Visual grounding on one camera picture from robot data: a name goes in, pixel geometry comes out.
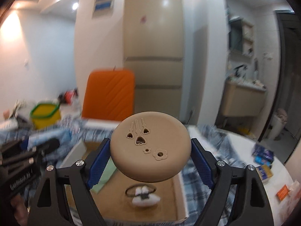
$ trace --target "black faucet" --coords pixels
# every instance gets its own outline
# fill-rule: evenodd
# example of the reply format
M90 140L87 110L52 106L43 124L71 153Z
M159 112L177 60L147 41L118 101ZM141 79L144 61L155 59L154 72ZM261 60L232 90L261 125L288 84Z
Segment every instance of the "black faucet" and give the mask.
M235 70L235 76L236 77L240 77L241 76L240 72L239 72L239 69L242 68L242 67L243 67L244 70L248 69L248 66L246 66L245 64L242 64L242 65L237 66L236 68L234 68L234 70Z

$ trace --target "green sticky note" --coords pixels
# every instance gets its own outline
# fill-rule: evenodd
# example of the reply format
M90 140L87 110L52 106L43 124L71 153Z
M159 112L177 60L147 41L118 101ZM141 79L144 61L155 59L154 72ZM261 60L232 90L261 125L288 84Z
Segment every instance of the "green sticky note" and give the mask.
M99 180L99 183L94 185L92 187L92 190L95 192L95 193L98 193L102 187L106 184L107 181L109 181L110 177L113 175L113 173L115 172L116 170L116 167L112 161L112 158L109 159L104 171L103 171L103 174L101 175L101 178Z

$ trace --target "refrigerator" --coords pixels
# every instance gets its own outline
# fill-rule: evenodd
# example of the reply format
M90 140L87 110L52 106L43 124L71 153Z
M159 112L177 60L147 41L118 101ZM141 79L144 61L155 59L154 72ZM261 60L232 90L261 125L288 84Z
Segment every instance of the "refrigerator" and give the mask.
M135 74L135 113L177 118L183 75L182 0L125 0L124 67Z

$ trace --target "silver screw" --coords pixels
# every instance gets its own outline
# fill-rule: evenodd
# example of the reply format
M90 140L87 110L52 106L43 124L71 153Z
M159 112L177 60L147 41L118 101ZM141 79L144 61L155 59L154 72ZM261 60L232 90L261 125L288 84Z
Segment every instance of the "silver screw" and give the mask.
M75 163L78 167L82 166L84 164L84 161L79 160Z
M253 165L248 165L248 169L251 170L251 171L254 171L255 167Z
M47 171L52 171L53 168L54 168L54 166L53 166L53 165L50 165L50 166L47 167Z
M224 167L225 166L225 162L224 161L217 161L217 165L220 167Z

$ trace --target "beige round object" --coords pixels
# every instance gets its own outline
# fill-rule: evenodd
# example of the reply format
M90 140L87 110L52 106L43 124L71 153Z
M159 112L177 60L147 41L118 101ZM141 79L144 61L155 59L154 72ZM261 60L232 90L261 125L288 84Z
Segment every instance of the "beige round object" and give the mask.
M115 166L140 182L169 179L187 163L191 141L184 125L160 112L142 112L114 130L110 151Z

